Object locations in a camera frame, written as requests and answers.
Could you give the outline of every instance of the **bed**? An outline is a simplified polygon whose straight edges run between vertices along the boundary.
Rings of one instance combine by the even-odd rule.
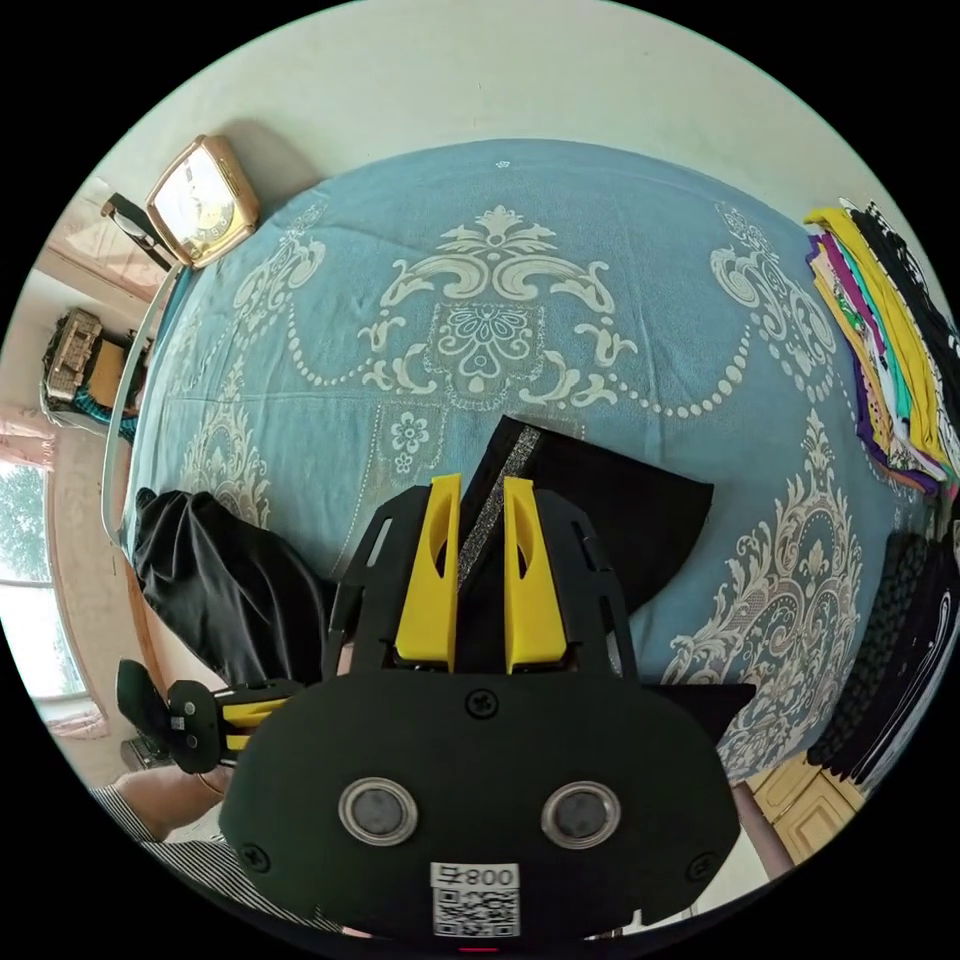
[[[708,481],[693,553],[632,629],[650,682],[757,685],[720,745],[750,777],[816,739],[886,538],[926,517],[856,437],[809,249],[723,183],[578,143],[323,182],[168,280],[115,535],[129,554],[141,487],[205,490],[337,578],[378,504],[469,478],[504,414]]]

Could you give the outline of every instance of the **yellow shirt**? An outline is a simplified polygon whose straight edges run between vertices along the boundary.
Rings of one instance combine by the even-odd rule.
[[[910,441],[937,463],[950,460],[940,444],[937,425],[937,394],[933,374],[923,349],[920,333],[910,322],[896,290],[877,263],[867,241],[846,210],[813,210],[803,221],[829,230],[847,248],[856,261],[873,302],[881,312],[878,318],[890,339],[903,379],[913,398],[910,412]]]

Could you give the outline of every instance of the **window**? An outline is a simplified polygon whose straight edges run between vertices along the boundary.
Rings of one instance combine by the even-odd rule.
[[[86,696],[50,573],[46,474],[0,462],[0,620],[14,662],[35,701]]]

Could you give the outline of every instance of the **cabinet door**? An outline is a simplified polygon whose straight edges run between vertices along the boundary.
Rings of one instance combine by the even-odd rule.
[[[817,776],[774,824],[794,863],[826,846],[855,810],[826,777]]]
[[[773,770],[754,793],[757,806],[771,823],[776,823],[817,776],[806,755],[794,757]]]

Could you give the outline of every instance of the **screw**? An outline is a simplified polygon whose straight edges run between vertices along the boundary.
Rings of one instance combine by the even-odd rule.
[[[719,859],[715,853],[701,853],[699,857],[694,857],[687,867],[687,879],[692,883],[706,880],[715,872]]]
[[[489,720],[496,715],[499,706],[499,701],[490,690],[474,690],[467,697],[467,713],[475,720]]]
[[[252,843],[240,848],[240,857],[256,873],[266,873],[270,869],[270,858]]]

